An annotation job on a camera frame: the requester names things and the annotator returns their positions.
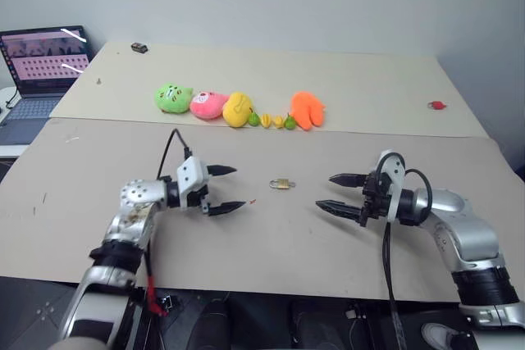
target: white wall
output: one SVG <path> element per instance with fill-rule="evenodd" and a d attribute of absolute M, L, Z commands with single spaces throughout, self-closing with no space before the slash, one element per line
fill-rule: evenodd
<path fill-rule="evenodd" d="M 96 49 L 122 39 L 436 55 L 518 166 L 525 144 L 524 7 L 525 0 L 0 0 L 0 30 L 82 24 Z M 6 84 L 12 82 L 3 67 Z"/>

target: laptop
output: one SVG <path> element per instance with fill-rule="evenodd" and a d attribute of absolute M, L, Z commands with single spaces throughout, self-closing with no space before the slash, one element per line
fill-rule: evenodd
<path fill-rule="evenodd" d="M 0 32 L 19 102 L 0 123 L 0 145 L 29 144 L 92 58 L 82 26 Z"/>

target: laptop screen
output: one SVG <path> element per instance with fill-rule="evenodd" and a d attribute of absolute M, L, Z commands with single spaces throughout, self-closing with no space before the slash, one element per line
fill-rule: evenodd
<path fill-rule="evenodd" d="M 91 60 L 81 26 L 2 32 L 0 50 L 24 97 L 64 94 Z"/>

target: yellow plush toy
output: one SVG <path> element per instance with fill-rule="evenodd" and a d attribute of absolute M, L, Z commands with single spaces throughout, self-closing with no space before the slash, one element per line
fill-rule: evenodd
<path fill-rule="evenodd" d="M 242 127 L 253 112 L 252 101 L 244 93 L 235 92 L 230 95 L 222 108 L 222 117 L 231 127 Z"/>

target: pink plush toy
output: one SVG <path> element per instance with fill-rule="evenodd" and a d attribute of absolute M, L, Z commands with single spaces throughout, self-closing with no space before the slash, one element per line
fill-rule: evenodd
<path fill-rule="evenodd" d="M 221 116 L 222 106 L 230 96 L 213 92 L 199 92 L 189 104 L 192 114 L 201 119 L 213 119 Z"/>

